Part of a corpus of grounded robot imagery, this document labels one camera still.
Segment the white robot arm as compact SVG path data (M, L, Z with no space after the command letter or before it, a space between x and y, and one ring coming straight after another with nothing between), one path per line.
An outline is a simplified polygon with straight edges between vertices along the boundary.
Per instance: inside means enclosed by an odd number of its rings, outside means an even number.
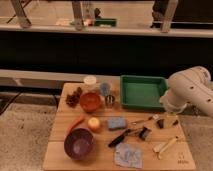
M213 118L213 90L209 88L210 72L202 66L195 66L173 73L168 78L169 89L159 102L169 113L181 113L190 102L207 116Z

